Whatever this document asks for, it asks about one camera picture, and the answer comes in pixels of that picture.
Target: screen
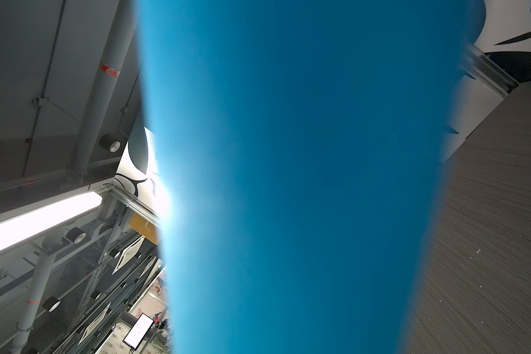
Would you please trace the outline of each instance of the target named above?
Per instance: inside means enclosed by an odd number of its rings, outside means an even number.
[[[124,343],[136,350],[152,324],[153,320],[143,313],[124,338]]]

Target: bright light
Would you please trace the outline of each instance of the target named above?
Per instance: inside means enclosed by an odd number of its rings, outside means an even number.
[[[0,251],[100,205],[95,192],[75,195],[0,223]]]
[[[142,313],[140,318],[137,319],[134,327],[128,332],[124,338],[124,343],[128,344],[134,350],[140,345],[140,342],[144,338],[148,329],[152,326],[153,320],[149,318],[145,313]]]

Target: black and white mural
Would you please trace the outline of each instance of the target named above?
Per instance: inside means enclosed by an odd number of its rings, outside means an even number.
[[[114,185],[135,195],[154,214],[166,215],[169,198],[157,174],[155,135],[136,119],[116,170]]]
[[[531,0],[480,1],[484,24],[474,45],[520,83],[531,81]]]
[[[531,0],[473,0],[467,40],[520,83],[531,81]],[[445,131],[446,161],[502,101],[461,73]]]

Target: light fixture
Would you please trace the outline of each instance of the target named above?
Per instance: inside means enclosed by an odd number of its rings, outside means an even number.
[[[112,258],[117,258],[119,255],[120,255],[120,248],[113,248],[112,251],[110,251],[108,253],[109,256],[111,256]]]
[[[74,244],[78,244],[82,240],[84,240],[86,237],[85,231],[79,229],[78,227],[73,227],[67,234],[65,235],[65,238],[71,241]]]
[[[107,151],[117,152],[120,149],[120,142],[112,134],[104,134],[100,137],[99,145]]]
[[[95,192],[74,195],[0,223],[0,251],[100,205]]]
[[[57,308],[57,306],[59,306],[60,303],[61,301],[59,299],[57,299],[55,296],[51,296],[49,299],[45,300],[42,307],[47,311],[52,312]]]
[[[95,290],[92,292],[91,298],[93,298],[93,300],[98,300],[101,294],[102,294],[101,292],[99,292],[98,290]]]

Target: wooden surface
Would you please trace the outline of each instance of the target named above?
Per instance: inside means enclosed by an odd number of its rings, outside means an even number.
[[[450,163],[400,352],[531,353],[531,84]]]

